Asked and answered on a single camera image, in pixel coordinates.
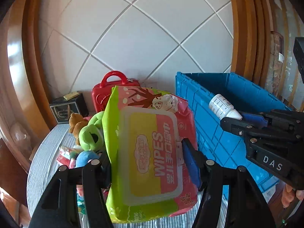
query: transparent plastic bag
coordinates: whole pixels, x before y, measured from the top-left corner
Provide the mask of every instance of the transparent plastic bag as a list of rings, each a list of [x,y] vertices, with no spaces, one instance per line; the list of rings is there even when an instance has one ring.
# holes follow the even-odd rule
[[[10,134],[17,148],[26,157],[29,158],[32,153],[31,137],[18,122],[12,125]]]

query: blue storage bin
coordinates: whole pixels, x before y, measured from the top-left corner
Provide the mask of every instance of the blue storage bin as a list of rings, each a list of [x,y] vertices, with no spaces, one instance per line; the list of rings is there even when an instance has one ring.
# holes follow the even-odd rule
[[[235,73],[178,72],[176,75],[176,95],[188,100],[194,114],[198,149],[222,166],[234,169],[238,165],[246,166],[260,190],[265,192],[279,180],[245,158],[242,138],[221,129],[219,118],[208,108],[218,93],[238,111],[255,113],[290,109],[266,90]],[[224,186],[223,194],[227,199],[228,186]]]

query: blue plush toy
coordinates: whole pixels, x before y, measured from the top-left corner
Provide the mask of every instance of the blue plush toy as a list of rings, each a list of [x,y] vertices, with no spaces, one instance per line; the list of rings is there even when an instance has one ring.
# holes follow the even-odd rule
[[[81,152],[76,159],[76,167],[85,166],[91,159],[99,159],[99,156],[93,151]]]

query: red case handle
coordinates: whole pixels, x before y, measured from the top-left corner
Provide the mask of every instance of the red case handle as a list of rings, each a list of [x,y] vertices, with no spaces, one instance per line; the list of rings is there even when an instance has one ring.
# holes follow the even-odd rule
[[[111,76],[117,76],[121,79],[121,84],[122,85],[126,85],[128,83],[128,79],[127,77],[122,73],[122,72],[119,72],[119,71],[111,71],[111,72],[108,72],[104,78],[102,79],[101,83],[100,83],[100,87],[105,87],[105,85],[107,84],[107,79]]]

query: cartoon tree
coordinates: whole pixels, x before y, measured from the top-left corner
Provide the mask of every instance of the cartoon tree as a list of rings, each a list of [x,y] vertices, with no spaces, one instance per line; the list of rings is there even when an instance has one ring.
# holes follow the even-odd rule
[[[145,99],[140,100],[140,101],[135,101],[133,98],[133,102],[129,103],[128,106],[134,106],[134,105],[142,105],[142,108],[148,108],[151,104],[154,98],[156,97],[160,97],[162,94],[161,93],[157,93],[157,94],[152,94],[149,92],[148,89],[143,89],[141,87],[138,87],[139,90],[136,89],[129,89],[134,91],[135,93],[133,93],[131,96],[129,96],[129,98],[135,96],[135,95],[140,95],[142,97],[145,97]]]

